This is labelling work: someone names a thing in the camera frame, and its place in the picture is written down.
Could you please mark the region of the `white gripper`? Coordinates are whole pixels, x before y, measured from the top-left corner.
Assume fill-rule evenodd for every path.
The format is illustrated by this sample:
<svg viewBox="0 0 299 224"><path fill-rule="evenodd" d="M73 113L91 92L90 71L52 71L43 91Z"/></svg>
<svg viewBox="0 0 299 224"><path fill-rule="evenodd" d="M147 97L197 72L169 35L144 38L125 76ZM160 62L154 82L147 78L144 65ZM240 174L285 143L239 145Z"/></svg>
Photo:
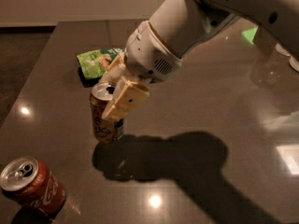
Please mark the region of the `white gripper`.
<svg viewBox="0 0 299 224"><path fill-rule="evenodd" d="M125 54L119 53L100 78L100 82L117 83L103 111L104 120L125 118L150 96L146 86L123 77L126 66L135 76L164 82L182 66L182 60L161 42L148 21L142 21L129 36Z"/></svg>

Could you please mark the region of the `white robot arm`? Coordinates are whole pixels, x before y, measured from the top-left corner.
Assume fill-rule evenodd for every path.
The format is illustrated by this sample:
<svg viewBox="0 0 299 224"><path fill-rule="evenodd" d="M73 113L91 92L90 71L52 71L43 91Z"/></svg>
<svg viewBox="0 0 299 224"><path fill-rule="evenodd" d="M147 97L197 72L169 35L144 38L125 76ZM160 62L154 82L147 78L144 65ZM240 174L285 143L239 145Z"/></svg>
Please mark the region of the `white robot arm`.
<svg viewBox="0 0 299 224"><path fill-rule="evenodd" d="M265 29L278 51L299 60L299 0L165 0L128 37L124 52L103 80L116 85L103 111L105 120L120 120L149 97L148 85L162 82L182 65L182 58L244 18Z"/></svg>

